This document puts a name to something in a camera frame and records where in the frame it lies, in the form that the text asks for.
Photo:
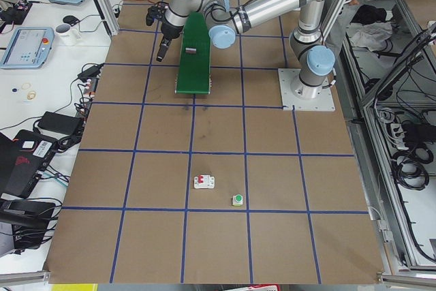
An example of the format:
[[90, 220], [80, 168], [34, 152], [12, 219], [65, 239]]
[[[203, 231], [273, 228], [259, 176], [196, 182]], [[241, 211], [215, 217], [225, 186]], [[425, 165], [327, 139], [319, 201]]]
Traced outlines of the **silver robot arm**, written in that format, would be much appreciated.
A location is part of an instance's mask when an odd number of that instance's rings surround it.
[[298, 26], [290, 36], [292, 50], [301, 70], [291, 83], [292, 92], [301, 99], [313, 99], [333, 70], [335, 57], [321, 45], [320, 20], [325, 0], [248, 0], [231, 8], [229, 0], [170, 0], [148, 9], [146, 24], [161, 22], [163, 37], [157, 60], [162, 61], [171, 41], [182, 33], [190, 14], [201, 13], [212, 45], [219, 49], [232, 46], [236, 36], [278, 16], [300, 9]]

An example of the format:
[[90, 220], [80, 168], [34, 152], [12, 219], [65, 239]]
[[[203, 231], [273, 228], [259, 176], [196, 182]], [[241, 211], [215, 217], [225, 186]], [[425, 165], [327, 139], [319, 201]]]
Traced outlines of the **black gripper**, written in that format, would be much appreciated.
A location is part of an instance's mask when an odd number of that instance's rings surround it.
[[176, 39], [180, 36], [183, 30], [182, 26], [175, 26], [169, 23], [166, 20], [163, 20], [161, 23], [161, 32], [163, 33], [163, 37], [159, 43], [159, 49], [157, 51], [156, 60], [158, 62], [162, 62], [169, 47], [170, 40]]

